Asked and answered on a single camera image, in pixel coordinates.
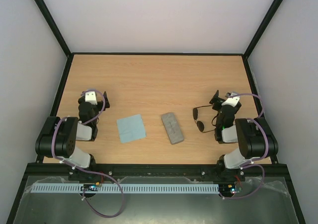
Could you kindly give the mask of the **light blue cleaning cloth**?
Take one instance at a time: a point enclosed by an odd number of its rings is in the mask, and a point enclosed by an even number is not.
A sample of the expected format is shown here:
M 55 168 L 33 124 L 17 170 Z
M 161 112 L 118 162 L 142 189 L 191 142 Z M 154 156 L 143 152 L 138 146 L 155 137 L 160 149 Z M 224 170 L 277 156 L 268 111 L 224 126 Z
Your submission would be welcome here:
M 128 143 L 146 137 L 146 130 L 141 114 L 118 119 L 116 121 L 121 143 Z

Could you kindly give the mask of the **grey felt glasses case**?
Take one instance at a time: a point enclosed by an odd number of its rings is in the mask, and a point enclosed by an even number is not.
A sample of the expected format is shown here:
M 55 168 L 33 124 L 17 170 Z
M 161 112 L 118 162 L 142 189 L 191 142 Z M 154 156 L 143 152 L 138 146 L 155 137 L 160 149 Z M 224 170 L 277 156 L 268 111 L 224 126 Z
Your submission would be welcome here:
M 172 145 L 184 141 L 184 135 L 174 113 L 169 112 L 162 114 L 161 120 L 167 133 L 168 139 Z

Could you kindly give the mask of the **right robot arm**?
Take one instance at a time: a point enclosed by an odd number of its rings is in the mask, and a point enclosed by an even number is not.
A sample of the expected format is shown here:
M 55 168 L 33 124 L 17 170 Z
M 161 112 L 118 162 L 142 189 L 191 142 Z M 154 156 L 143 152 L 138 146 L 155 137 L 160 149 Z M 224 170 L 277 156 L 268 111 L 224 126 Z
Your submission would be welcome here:
M 268 125 L 264 108 L 256 118 L 236 118 L 241 108 L 241 96 L 260 96 L 252 93 L 227 93 L 220 98 L 216 91 L 210 104 L 217 111 L 215 123 L 215 139 L 221 144 L 237 143 L 238 148 L 220 156 L 216 164 L 215 174 L 222 181 L 229 181 L 239 170 L 256 161 L 275 156 L 278 153 L 278 142 Z

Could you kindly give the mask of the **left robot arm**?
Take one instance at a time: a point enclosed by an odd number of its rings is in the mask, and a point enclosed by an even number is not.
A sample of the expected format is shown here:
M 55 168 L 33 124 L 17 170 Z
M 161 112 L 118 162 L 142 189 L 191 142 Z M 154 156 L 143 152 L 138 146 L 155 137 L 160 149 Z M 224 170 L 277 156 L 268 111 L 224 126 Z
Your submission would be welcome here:
M 95 89 L 82 92 L 78 99 L 78 117 L 49 116 L 35 143 L 38 155 L 70 165 L 70 175 L 79 181 L 95 181 L 93 155 L 76 146 L 77 141 L 93 142 L 97 138 L 99 116 L 110 107 L 107 93 Z

